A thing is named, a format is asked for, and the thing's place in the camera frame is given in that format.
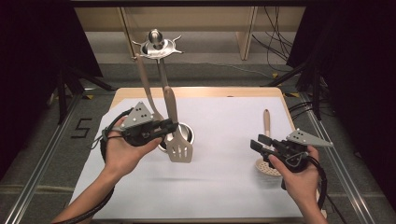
black cable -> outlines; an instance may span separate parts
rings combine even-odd
[[[338,210],[337,206],[335,203],[332,201],[330,198],[329,194],[326,194],[326,198],[329,200],[329,202],[332,204],[332,208],[334,208],[335,212],[338,214],[338,216],[341,218],[344,224],[347,224],[347,221],[345,220],[344,216],[341,214],[340,210]]]
[[[70,218],[70,219],[67,219],[67,220],[61,221],[61,222],[53,222],[51,224],[76,224],[76,223],[79,223],[80,221],[83,221],[83,220],[89,218],[89,217],[92,217],[107,204],[107,202],[110,200],[111,196],[113,196],[113,192],[114,192],[114,188],[107,194],[107,196],[99,204],[97,204],[90,211],[88,211],[78,217],[73,217],[73,218]]]
[[[326,98],[322,98],[322,99],[320,99],[319,100],[321,103],[329,103],[329,100],[328,99],[326,99]],[[299,103],[299,104],[297,104],[297,105],[293,105],[293,106],[291,106],[291,107],[289,107],[288,108],[288,110],[289,110],[289,112],[291,112],[292,110],[295,110],[295,107],[300,107],[299,105],[311,105],[311,104],[313,104],[313,101],[305,101],[305,102],[301,102],[301,103]]]
[[[292,112],[292,111],[294,111],[294,110],[296,110],[298,108],[301,108],[301,107],[304,107],[304,106],[307,106],[307,105],[311,105],[312,103],[313,103],[312,101],[302,102],[302,103],[299,103],[297,105],[293,105],[293,106],[289,107],[288,110],[289,110],[289,112]]]
[[[294,107],[294,108],[292,108],[292,109],[290,110],[290,113],[292,113],[292,112],[294,112],[294,111],[296,111],[296,110],[298,110],[298,109],[304,108],[304,107],[309,107],[311,104],[307,103],[307,104],[304,104],[304,105],[296,106],[296,107]]]
[[[276,23],[275,23],[275,25],[273,24],[273,22],[272,22],[272,20],[271,20],[271,18],[270,18],[270,16],[269,16],[269,14],[268,14],[268,11],[267,11],[266,7],[264,7],[264,10],[265,10],[265,13],[267,14],[268,20],[269,20],[270,23],[271,23],[271,26],[273,27],[274,33],[277,35],[277,37],[278,37],[278,39],[279,39],[279,44],[280,44],[280,47],[281,47],[281,49],[282,49],[283,55],[285,56],[285,58],[288,58],[288,56],[286,56],[286,54],[285,54],[285,51],[288,53],[288,55],[289,55],[289,52],[288,52],[288,50],[286,49],[286,47],[285,47],[285,45],[284,45],[284,43],[283,43],[283,41],[282,41],[283,35],[281,35],[280,32],[279,32],[279,22],[278,22],[278,18],[279,18],[279,7],[276,7],[276,8],[275,8],[275,14],[276,14]]]
[[[277,49],[273,49],[270,46],[262,43],[255,35],[252,35],[252,37],[264,48],[271,50],[274,54],[276,54],[279,58],[283,59],[284,61],[286,61],[287,59],[285,58],[284,55],[282,55],[281,52],[279,52]]]
[[[297,119],[300,115],[302,115],[303,113],[308,112],[308,111],[310,111],[310,110],[313,110],[313,108],[310,107],[310,108],[308,108],[308,109],[306,109],[306,110],[304,110],[304,111],[302,111],[302,112],[300,112],[300,113],[294,115],[293,117],[291,117],[291,119],[292,119],[292,120],[295,120],[295,119]]]
[[[122,117],[124,117],[126,115],[129,115],[133,109],[134,108],[132,107],[131,109],[126,110],[126,111],[122,112],[120,115],[118,115],[110,123],[110,125],[108,125],[107,128],[105,128],[102,131],[102,136],[100,136],[99,138],[95,139],[94,142],[96,142],[96,143],[95,143],[93,148],[95,148],[97,146],[99,141],[101,142],[101,154],[102,154],[102,158],[103,158],[104,162],[106,162],[106,146],[103,146],[103,144],[106,144],[108,139],[122,137],[122,136],[119,136],[119,135],[107,137],[108,133],[113,129],[114,125],[116,124],[117,121],[119,121],[119,119],[121,119]],[[83,220],[89,218],[89,217],[92,217],[93,215],[95,215],[99,210],[101,210],[108,203],[108,201],[110,200],[111,196],[113,196],[113,192],[114,192],[114,188],[107,194],[107,196],[101,202],[99,202],[99,204],[97,204],[93,209],[89,210],[88,212],[86,212],[86,213],[84,213],[82,215],[79,215],[77,217],[73,217],[73,218],[70,218],[70,219],[67,219],[67,220],[61,221],[61,222],[55,222],[55,223],[52,223],[52,224],[76,224],[76,223],[79,223],[80,221],[83,221]]]
[[[286,39],[280,32],[279,32],[279,23],[277,22],[277,19],[279,17],[279,7],[276,7],[276,26],[273,25],[271,18],[269,18],[269,14],[266,10],[266,7],[264,7],[265,13],[267,14],[267,17],[269,21],[271,22],[271,25],[273,29],[276,31],[277,36],[279,37],[279,41],[282,41],[282,38],[286,41],[285,44],[289,45],[290,47],[292,46],[292,43]]]
[[[318,169],[318,174],[320,176],[320,194],[318,198],[318,207],[321,209],[324,204],[324,200],[326,199],[326,194],[327,194],[327,177],[326,173],[324,172],[323,168],[320,166],[319,162],[317,159],[307,156],[306,157],[312,164],[314,164],[315,167]]]
[[[268,47],[270,48],[270,47],[271,47],[272,40],[274,39],[274,34],[276,33],[276,28],[275,28],[275,26],[274,26],[274,24],[273,24],[273,22],[272,22],[272,20],[271,20],[270,15],[268,14],[267,8],[264,7],[264,10],[265,10],[265,13],[266,13],[266,15],[267,15],[267,17],[268,17],[268,20],[271,22],[271,25],[272,25],[272,27],[273,27],[273,29],[274,29],[273,34],[271,35],[270,42],[269,42],[269,44],[268,44]],[[281,69],[274,68],[274,67],[270,64],[270,61],[269,61],[269,48],[267,48],[267,63],[268,63],[268,65],[269,65],[272,69],[274,69],[274,70],[276,70],[276,71],[279,71],[279,72],[289,72],[289,71],[285,71],[285,70],[281,70]],[[282,59],[285,60],[285,61],[287,60],[287,56],[285,55],[284,52],[283,52],[283,57],[282,57]]]
[[[278,17],[279,17],[279,7],[278,7],[278,11],[277,11],[277,16],[276,16],[277,36],[279,37],[279,39],[280,39],[280,41],[281,41],[281,43],[282,43],[282,45],[283,45],[283,48],[285,48],[285,51],[288,53],[288,55],[290,55],[290,53],[289,53],[288,49],[286,48],[285,44],[291,47],[291,46],[292,46],[292,43],[291,43],[288,39],[286,39],[286,38],[279,32],[279,23],[277,22]]]
[[[274,40],[276,40],[276,41],[278,41],[278,42],[282,41],[282,40],[280,40],[280,39],[276,39],[275,37],[274,37]],[[292,47],[292,43],[290,44],[290,43],[286,42],[286,43],[284,43],[284,44],[286,44],[286,45],[289,46],[289,47]]]

hand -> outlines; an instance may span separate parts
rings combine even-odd
[[[114,126],[121,126],[124,118],[119,119]],[[108,137],[121,136],[120,132],[112,131]],[[106,150],[106,165],[104,172],[109,172],[115,178],[121,179],[128,175],[146,154],[156,148],[162,139],[156,138],[144,146],[133,147],[122,137],[109,138]]]
[[[314,147],[308,146],[308,153],[318,160],[318,151]],[[276,156],[271,155],[269,160],[282,174],[286,190],[297,205],[317,202],[318,170],[312,163],[308,163],[302,172],[292,173]]]

electrical cable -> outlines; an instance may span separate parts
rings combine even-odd
[[[133,109],[134,108],[132,107],[131,109],[126,110],[126,111],[122,112],[120,115],[118,115],[110,123],[110,125],[108,125],[102,131],[102,135],[94,140],[95,146],[97,146],[99,141],[101,143],[101,154],[102,154],[102,158],[103,158],[104,162],[106,162],[106,143],[107,143],[107,140],[111,139],[111,138],[122,137],[122,136],[111,136],[111,137],[108,137],[108,134],[113,129],[113,127],[116,124],[116,122],[119,119],[121,119],[122,117],[124,117],[126,115],[129,115]],[[95,215],[99,210],[101,210],[108,203],[108,201],[110,200],[111,196],[113,195],[113,192],[114,192],[114,188],[107,194],[107,196],[101,202],[99,202],[99,204],[97,204],[94,208],[92,208],[91,210],[85,212],[84,214],[79,215],[77,217],[73,217],[73,218],[67,219],[65,221],[54,222],[52,224],[76,224],[76,223],[79,223],[80,221],[83,221],[83,220],[89,218],[89,217],[92,217],[93,215]]]
[[[287,58],[285,57],[285,55],[282,55],[281,52],[279,52],[277,49],[273,49],[270,46],[262,43],[255,35],[252,35],[252,37],[264,48],[271,50],[274,54],[276,54],[279,58],[283,59],[284,61],[287,60]]]
[[[293,43],[289,41],[285,36],[283,36],[280,32],[279,32],[279,36],[282,37],[282,39],[286,42],[285,44],[288,45],[289,47],[293,45]]]
[[[285,42],[284,44],[286,44],[286,45],[289,46],[289,47],[292,47],[292,44],[293,44],[293,43],[289,42],[289,40],[286,40],[285,37],[282,37],[282,38],[284,38],[284,40],[287,41],[287,42]],[[274,40],[276,40],[276,41],[278,41],[278,42],[282,41],[281,39],[277,39],[277,38],[275,38],[275,37],[274,37]]]
[[[329,202],[332,204],[332,208],[334,208],[335,212],[338,214],[338,216],[341,218],[344,224],[347,224],[347,221],[345,220],[344,216],[341,214],[340,210],[338,210],[337,206],[335,203],[332,201],[330,198],[329,194],[326,194],[326,198],[329,200]]]
[[[321,209],[324,204],[324,200],[326,199],[326,194],[327,194],[327,177],[326,173],[324,172],[323,168],[320,166],[319,162],[317,159],[307,156],[306,157],[317,169],[318,169],[318,174],[320,176],[320,194],[318,198],[318,207]]]
[[[323,109],[323,108],[331,108],[331,107],[330,107],[330,106],[326,106],[326,107],[320,107],[320,108]],[[291,119],[292,119],[292,120],[295,120],[295,119],[297,119],[300,115],[302,115],[303,113],[308,112],[308,111],[313,110],[313,109],[314,109],[313,107],[309,107],[309,108],[307,108],[306,110],[304,110],[304,111],[302,111],[302,112],[300,112],[300,113],[298,113],[298,114],[292,116]],[[330,116],[330,117],[335,117],[335,115],[331,115],[331,114],[324,113],[324,112],[321,111],[321,110],[320,110],[320,113],[322,113],[322,114],[324,114],[324,115],[327,115],[327,116]]]
[[[278,39],[280,40],[280,41],[279,41],[279,44],[280,44],[281,50],[282,50],[282,52],[283,52],[283,54],[282,54],[283,56],[282,56],[281,58],[282,58],[283,60],[286,61],[287,58],[288,58],[288,56],[285,54],[285,50],[284,50],[285,46],[283,45],[283,41],[282,41],[282,39],[281,39],[281,37],[280,37],[279,31],[276,29],[276,27],[278,27],[278,16],[279,16],[278,7],[276,7],[276,25],[274,25],[274,23],[273,23],[271,17],[269,16],[266,7],[264,7],[264,10],[265,10],[265,13],[266,13],[266,15],[267,15],[267,17],[268,17],[268,20],[270,21],[271,26],[273,27],[273,30],[274,30],[273,33],[272,33],[272,35],[270,35],[270,36],[271,36],[271,39],[270,39],[270,42],[269,42],[268,48],[267,48],[267,63],[268,63],[268,65],[269,65],[272,69],[274,69],[274,70],[276,70],[276,71],[279,71],[279,72],[289,72],[289,71],[285,71],[285,70],[281,70],[281,69],[274,68],[274,67],[270,64],[270,62],[269,62],[269,49],[270,49],[270,47],[271,47],[271,43],[272,43],[272,40],[274,39],[274,35],[275,35],[275,34],[278,36]]]
[[[297,109],[299,109],[301,107],[308,106],[308,105],[311,105],[311,104],[313,104],[312,101],[302,102],[302,103],[299,103],[297,105],[293,105],[293,106],[289,107],[288,110],[289,110],[289,112],[292,112],[292,111],[297,110]]]

metal spatula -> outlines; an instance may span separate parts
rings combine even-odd
[[[178,122],[176,97],[172,88],[169,86],[164,88],[164,98],[169,118],[173,122]],[[166,144],[169,159],[173,162],[191,162],[192,144],[184,139],[180,131],[180,126],[173,135],[173,138]]]
[[[157,108],[155,107],[154,101],[152,100],[151,90],[149,89],[149,79],[146,72],[146,67],[143,64],[142,57],[138,53],[136,53],[135,56],[136,56],[137,68],[139,70],[140,80],[142,81],[143,88],[145,89],[146,95],[148,97],[149,105],[151,106],[151,109],[154,112],[152,116],[154,117],[155,120],[163,120],[163,116],[160,114],[160,112],[158,112]]]

